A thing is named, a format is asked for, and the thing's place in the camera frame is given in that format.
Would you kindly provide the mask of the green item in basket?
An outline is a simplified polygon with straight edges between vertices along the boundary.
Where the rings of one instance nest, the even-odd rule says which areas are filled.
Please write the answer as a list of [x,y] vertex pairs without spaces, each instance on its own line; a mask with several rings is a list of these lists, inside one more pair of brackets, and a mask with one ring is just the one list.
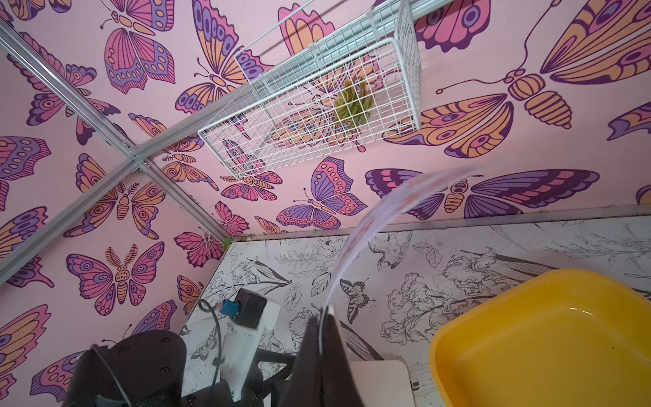
[[334,103],[336,122],[347,129],[365,125],[375,104],[366,81],[345,81]]

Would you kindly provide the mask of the yellow plastic tray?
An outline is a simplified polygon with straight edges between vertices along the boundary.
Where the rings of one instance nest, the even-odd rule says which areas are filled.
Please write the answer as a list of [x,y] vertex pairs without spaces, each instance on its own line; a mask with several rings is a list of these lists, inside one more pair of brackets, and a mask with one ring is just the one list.
[[430,368],[447,406],[647,406],[650,303],[595,272],[551,271],[441,327]]

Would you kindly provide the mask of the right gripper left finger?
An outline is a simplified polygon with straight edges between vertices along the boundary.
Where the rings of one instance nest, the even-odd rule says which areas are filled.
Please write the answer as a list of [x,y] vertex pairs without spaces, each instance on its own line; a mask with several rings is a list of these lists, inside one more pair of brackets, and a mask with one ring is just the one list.
[[282,407],[321,406],[321,365],[318,345],[319,319],[311,317],[295,361],[291,379],[281,397]]

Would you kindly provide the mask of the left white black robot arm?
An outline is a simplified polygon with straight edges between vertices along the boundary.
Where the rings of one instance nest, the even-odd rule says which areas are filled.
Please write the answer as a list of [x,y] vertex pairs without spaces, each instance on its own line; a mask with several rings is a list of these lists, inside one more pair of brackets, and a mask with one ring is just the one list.
[[181,394],[186,344],[170,331],[143,332],[112,348],[93,344],[79,359],[64,406],[262,406],[275,384],[290,376],[296,357],[257,349],[235,401],[224,379]]

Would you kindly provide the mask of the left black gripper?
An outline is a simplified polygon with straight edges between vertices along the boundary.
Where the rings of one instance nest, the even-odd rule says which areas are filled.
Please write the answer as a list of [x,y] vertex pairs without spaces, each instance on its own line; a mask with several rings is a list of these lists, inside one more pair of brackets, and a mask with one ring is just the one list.
[[223,373],[230,396],[224,406],[280,406],[293,373],[296,354],[257,349],[251,357],[229,363]]

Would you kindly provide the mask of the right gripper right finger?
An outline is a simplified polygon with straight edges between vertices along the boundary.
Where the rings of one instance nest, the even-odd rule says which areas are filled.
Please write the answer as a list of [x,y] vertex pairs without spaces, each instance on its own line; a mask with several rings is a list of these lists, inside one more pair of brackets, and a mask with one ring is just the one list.
[[332,307],[321,314],[321,405],[363,406]]

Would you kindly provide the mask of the pink food menu sheet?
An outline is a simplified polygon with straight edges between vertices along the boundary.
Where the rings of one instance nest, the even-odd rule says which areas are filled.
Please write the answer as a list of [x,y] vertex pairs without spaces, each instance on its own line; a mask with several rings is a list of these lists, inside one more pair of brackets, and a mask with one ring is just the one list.
[[[327,295],[327,310],[334,309],[331,302],[335,288],[346,286],[346,282],[342,280],[343,275],[361,250],[373,242],[373,237],[381,229],[397,215],[424,203],[434,190],[444,188],[468,173],[468,169],[461,168],[437,174],[419,175],[404,182],[386,198],[383,198],[381,203],[376,205],[359,222],[344,245],[337,261],[335,281]],[[437,330],[444,322],[454,320],[467,310],[479,305],[483,297],[454,298],[448,293],[430,288],[422,281],[422,275],[412,272],[403,277],[401,288],[393,289],[388,294],[387,300],[389,319],[381,325],[380,334],[386,341],[404,346],[408,342],[430,340],[424,332],[417,329],[420,320],[425,315],[434,318],[431,328]]]

